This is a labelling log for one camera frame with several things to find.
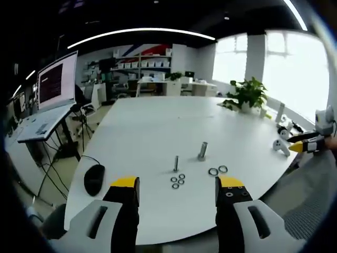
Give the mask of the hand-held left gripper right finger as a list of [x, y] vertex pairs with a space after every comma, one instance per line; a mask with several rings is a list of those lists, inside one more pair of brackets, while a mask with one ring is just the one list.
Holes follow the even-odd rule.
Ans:
[[306, 241], [295, 239], [284, 220], [261, 200], [253, 200], [236, 178], [215, 178], [219, 252], [299, 252]]

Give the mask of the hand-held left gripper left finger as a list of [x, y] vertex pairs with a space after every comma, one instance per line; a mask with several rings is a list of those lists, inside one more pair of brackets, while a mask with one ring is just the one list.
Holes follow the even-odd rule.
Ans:
[[140, 179], [119, 178], [102, 200], [94, 200], [49, 244], [55, 252], [135, 252], [139, 224]]

